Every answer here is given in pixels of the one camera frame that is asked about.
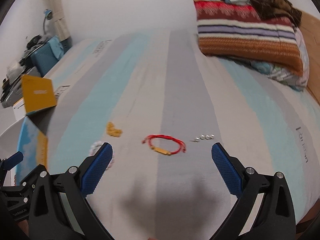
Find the yellow blue cardboard box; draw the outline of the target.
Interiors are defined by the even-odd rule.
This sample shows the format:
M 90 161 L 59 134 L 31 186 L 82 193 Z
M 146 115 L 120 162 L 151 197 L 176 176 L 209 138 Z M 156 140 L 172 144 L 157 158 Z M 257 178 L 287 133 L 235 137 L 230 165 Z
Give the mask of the yellow blue cardboard box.
M 18 185 L 37 165 L 47 166 L 48 138 L 45 122 L 57 101 L 50 79 L 23 75 L 22 99 L 14 104 L 14 113 L 22 112 L 17 150 L 23 160 L 14 167 L 12 183 Z

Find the floral pillow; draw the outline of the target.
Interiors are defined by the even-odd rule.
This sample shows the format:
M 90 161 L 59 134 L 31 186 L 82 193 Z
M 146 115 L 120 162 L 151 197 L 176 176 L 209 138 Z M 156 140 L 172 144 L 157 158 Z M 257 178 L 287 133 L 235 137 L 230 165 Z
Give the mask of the floral pillow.
M 293 74 L 293 72 L 291 72 L 290 70 L 287 70 L 286 68 L 283 68 L 280 65 L 269 62 L 241 59 L 238 57 L 226 57 L 226 59 L 233 60 L 238 64 L 241 64 L 251 70 L 255 70 L 260 74 L 265 75 L 269 79 L 275 80 L 281 83 L 282 85 L 289 86 L 292 89 L 301 92 L 307 87 L 309 80 L 309 56 L 302 32 L 299 28 L 294 28 L 294 31 L 303 63 L 302 76 Z

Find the blue desk lamp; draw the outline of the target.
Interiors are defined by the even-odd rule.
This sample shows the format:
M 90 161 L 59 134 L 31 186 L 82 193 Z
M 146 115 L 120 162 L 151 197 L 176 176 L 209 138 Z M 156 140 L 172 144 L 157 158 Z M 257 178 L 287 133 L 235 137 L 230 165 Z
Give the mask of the blue desk lamp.
M 46 9 L 44 11 L 44 20 L 43 20 L 43 32 L 45 35 L 48 34 L 49 32 L 49 24 L 52 19 L 53 19 L 52 10 Z

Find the striped bed sheet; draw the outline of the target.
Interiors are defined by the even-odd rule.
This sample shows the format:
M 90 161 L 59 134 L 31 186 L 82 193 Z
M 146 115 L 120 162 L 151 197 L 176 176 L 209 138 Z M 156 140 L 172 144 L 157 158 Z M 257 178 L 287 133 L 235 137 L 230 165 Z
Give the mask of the striped bed sheet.
M 233 61 L 206 57 L 188 30 L 84 40 L 47 74 L 52 174 L 92 144 L 114 163 L 88 201 L 115 239 L 209 239 L 235 201 L 216 142 L 262 174 L 283 172 L 296 220 L 319 198 L 319 105 Z

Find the beige curtain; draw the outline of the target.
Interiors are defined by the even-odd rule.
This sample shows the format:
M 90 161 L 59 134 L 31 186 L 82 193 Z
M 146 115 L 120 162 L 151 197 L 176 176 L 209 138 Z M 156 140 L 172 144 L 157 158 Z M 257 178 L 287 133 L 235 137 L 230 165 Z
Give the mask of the beige curtain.
M 55 32 L 60 41 L 70 38 L 70 32 L 65 20 L 65 14 L 63 12 L 62 0 L 45 0 L 49 9 L 53 13 L 53 24 Z

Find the striped colourful pillow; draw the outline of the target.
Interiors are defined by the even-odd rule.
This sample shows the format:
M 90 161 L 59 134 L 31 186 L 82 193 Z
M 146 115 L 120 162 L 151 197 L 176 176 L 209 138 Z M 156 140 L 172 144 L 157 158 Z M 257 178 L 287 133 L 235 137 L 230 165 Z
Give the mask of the striped colourful pillow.
M 261 20 L 251 5 L 194 0 L 198 44 L 204 55 L 264 61 L 303 75 L 303 62 L 287 17 Z

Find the wooden bed headboard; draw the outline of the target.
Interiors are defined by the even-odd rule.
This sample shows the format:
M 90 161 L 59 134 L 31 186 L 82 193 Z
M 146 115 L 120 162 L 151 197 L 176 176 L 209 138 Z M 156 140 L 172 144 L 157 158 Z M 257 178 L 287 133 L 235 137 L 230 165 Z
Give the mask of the wooden bed headboard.
M 303 34 L 309 56 L 309 81 L 307 90 L 319 104 L 320 100 L 320 21 L 302 12 L 300 31 Z

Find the brown blanket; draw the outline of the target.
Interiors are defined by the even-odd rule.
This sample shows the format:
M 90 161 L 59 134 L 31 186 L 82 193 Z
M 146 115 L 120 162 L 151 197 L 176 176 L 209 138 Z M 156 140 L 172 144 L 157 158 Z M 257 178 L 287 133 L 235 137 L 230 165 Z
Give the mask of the brown blanket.
M 249 0 L 262 20 L 287 17 L 295 27 L 299 27 L 302 12 L 293 7 L 289 0 Z

